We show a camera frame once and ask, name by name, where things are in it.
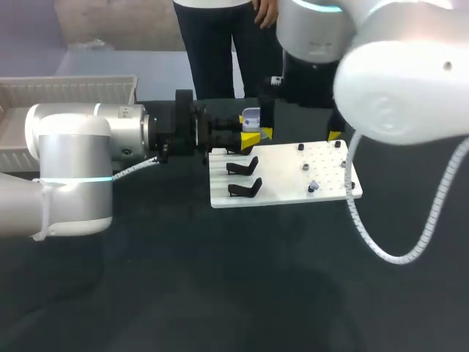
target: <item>white spiral cable wrap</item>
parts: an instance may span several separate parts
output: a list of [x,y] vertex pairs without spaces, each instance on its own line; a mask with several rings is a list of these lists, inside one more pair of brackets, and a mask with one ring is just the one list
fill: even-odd
[[363,240],[369,246],[369,248],[377,254],[378,257],[385,260],[388,263],[396,265],[404,265],[413,262],[418,257],[422,255],[426,247],[432,239],[433,232],[435,231],[438,218],[440,217],[441,210],[443,209],[443,204],[445,202],[446,196],[448,195],[449,188],[453,183],[454,176],[457,173],[457,170],[461,166],[464,157],[469,152],[469,138],[466,138],[454,151],[448,166],[446,167],[443,178],[441,179],[440,185],[438,186],[437,194],[433,200],[432,209],[430,211],[429,217],[426,220],[424,231],[417,244],[413,249],[401,257],[395,257],[383,251],[371,238],[368,232],[365,229],[365,226],[361,222],[360,215],[358,214],[357,208],[355,206],[355,200],[352,196],[352,162],[353,157],[355,156],[355,151],[357,150],[358,143],[361,139],[359,133],[355,133],[350,141],[349,152],[347,155],[347,165],[345,169],[345,188],[347,190],[347,204],[349,207],[350,215],[352,216],[353,222],[357,227],[358,232],[360,233]]
[[112,177],[113,181],[116,181],[120,178],[123,178],[124,176],[130,175],[132,172],[135,172],[137,170],[145,169],[146,167],[153,166],[159,164],[158,157],[154,157],[151,159],[148,159],[146,161],[142,161],[140,164],[136,164],[132,167],[129,167],[128,169],[125,169],[124,171],[121,171],[117,174],[115,174]]

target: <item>white plastic basket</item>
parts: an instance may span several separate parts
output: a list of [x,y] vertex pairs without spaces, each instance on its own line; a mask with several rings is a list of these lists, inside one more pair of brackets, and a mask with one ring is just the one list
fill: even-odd
[[0,172],[39,171],[24,137],[24,114],[39,103],[135,103],[135,76],[0,78]]

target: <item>white board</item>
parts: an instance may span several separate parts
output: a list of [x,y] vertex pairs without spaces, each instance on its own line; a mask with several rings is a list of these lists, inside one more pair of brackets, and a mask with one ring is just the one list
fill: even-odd
[[[345,199],[345,168],[341,167],[348,151],[345,142],[341,141],[339,148],[335,148],[335,141],[303,144],[303,151],[298,150],[299,143],[256,146],[247,156],[214,149],[209,156],[212,207],[256,207]],[[259,164],[252,176],[228,175],[226,163],[248,166],[254,156],[259,158]],[[308,171],[303,171],[304,164],[309,165]],[[229,184],[250,188],[258,177],[262,178],[262,187],[254,198],[229,196]],[[308,187],[313,180],[320,189],[309,193]],[[355,183],[352,194],[354,198],[360,198],[363,190],[353,166],[352,182]]]

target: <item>white shirt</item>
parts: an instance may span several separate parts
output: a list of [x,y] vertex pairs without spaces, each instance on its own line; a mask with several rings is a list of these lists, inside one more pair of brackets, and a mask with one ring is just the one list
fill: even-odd
[[220,7],[233,7],[247,4],[251,0],[174,0],[176,4],[198,9],[218,9]]

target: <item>dark table surface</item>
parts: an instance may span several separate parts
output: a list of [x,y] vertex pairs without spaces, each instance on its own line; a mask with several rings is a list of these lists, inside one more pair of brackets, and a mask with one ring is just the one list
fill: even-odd
[[[231,115],[253,102],[207,104]],[[276,142],[321,140],[328,116],[279,104]],[[359,147],[358,209],[386,250],[417,241],[458,141]],[[115,184],[92,289],[26,314],[1,350],[467,351],[468,175],[466,163],[423,257],[396,267],[366,248],[345,202],[215,210],[200,159],[174,158]]]

